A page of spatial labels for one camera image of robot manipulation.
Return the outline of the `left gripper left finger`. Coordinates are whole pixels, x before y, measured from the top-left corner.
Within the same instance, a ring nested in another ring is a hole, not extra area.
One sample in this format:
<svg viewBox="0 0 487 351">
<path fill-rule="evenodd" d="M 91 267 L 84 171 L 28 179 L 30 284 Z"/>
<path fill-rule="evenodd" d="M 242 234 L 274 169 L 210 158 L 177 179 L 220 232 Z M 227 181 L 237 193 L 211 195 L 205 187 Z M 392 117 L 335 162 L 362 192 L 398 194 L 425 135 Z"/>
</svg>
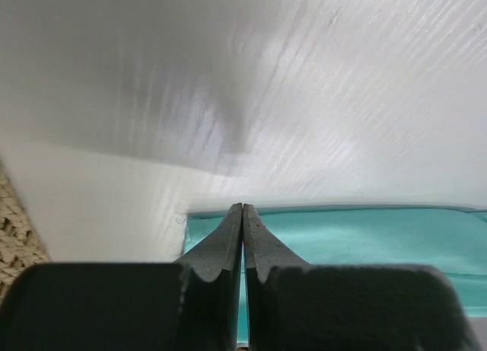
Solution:
<svg viewBox="0 0 487 351">
<path fill-rule="evenodd" d="M 1 306 L 3 350 L 233 350 L 243 207 L 172 263 L 45 263 Z"/>
</svg>

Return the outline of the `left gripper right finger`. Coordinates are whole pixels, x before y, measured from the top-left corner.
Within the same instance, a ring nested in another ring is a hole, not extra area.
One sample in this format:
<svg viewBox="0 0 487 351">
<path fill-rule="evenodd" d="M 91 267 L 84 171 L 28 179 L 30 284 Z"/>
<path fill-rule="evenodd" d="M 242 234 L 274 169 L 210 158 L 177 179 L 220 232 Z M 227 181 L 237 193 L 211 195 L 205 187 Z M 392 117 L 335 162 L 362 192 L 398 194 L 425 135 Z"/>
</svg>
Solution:
<svg viewBox="0 0 487 351">
<path fill-rule="evenodd" d="M 453 286 L 432 266 L 313 265 L 243 207 L 251 350 L 478 350 Z"/>
</svg>

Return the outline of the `teal t shirt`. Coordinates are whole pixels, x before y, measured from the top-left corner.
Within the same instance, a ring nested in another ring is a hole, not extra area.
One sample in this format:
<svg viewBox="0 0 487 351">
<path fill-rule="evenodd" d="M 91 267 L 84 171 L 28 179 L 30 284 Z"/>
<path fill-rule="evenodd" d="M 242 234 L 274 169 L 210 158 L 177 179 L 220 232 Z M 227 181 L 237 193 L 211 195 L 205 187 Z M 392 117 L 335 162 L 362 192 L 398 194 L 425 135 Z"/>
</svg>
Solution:
<svg viewBox="0 0 487 351">
<path fill-rule="evenodd" d="M 263 224 L 313 265 L 432 266 L 453 286 L 469 319 L 486 316 L 486 214 L 452 209 L 355 209 L 260 215 Z M 185 254 L 224 216 L 190 219 Z M 246 311 L 246 295 L 239 307 Z"/>
</svg>

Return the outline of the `wicker laundry basket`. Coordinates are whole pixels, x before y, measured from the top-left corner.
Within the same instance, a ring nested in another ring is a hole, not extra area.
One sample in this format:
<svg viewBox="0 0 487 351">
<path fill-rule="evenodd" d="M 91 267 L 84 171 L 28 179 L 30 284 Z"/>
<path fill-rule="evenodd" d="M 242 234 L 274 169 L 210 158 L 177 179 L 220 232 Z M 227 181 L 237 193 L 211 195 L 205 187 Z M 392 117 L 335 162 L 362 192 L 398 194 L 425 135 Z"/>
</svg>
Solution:
<svg viewBox="0 0 487 351">
<path fill-rule="evenodd" d="M 1 164 L 1 301 L 28 267 L 51 261 Z"/>
</svg>

